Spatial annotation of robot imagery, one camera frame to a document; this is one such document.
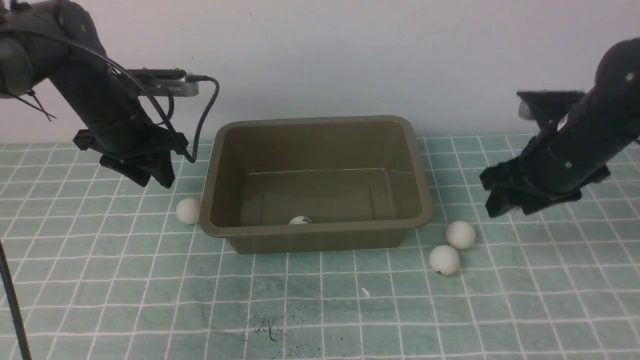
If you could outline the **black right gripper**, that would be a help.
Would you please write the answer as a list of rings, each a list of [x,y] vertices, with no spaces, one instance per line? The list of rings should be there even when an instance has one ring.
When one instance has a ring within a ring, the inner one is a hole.
[[[485,203],[487,214],[490,218],[498,218],[512,210],[531,215],[556,205],[578,202],[583,198],[583,187],[601,183],[610,176],[610,169],[603,165],[574,189],[554,193],[532,182],[525,173],[521,159],[515,157],[487,167],[479,178],[483,189],[489,191]]]

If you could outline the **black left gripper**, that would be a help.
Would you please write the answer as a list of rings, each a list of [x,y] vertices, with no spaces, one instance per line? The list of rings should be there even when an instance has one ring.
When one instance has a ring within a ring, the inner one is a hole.
[[[89,129],[79,130],[73,143],[82,151],[101,154],[99,164],[146,187],[151,178],[171,188],[176,178],[172,152],[182,154],[189,142],[181,132],[158,125],[145,125],[129,135],[98,136]]]

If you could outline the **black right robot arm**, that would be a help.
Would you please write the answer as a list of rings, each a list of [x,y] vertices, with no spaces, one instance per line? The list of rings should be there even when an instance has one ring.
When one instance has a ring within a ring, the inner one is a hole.
[[[516,157],[480,174],[487,215],[514,209],[535,214],[582,198],[582,189],[610,177],[615,155],[639,139],[640,39],[613,45],[587,91],[521,90],[519,117],[539,127]]]

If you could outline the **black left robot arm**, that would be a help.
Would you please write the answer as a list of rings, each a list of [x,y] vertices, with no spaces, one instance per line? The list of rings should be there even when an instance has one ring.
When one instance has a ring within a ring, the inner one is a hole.
[[[81,150],[101,154],[100,165],[146,187],[175,180],[172,153],[188,141],[171,125],[153,123],[140,96],[166,119],[153,93],[111,60],[86,10],[70,0],[1,5],[1,97],[19,100],[49,80],[85,129],[73,137]]]

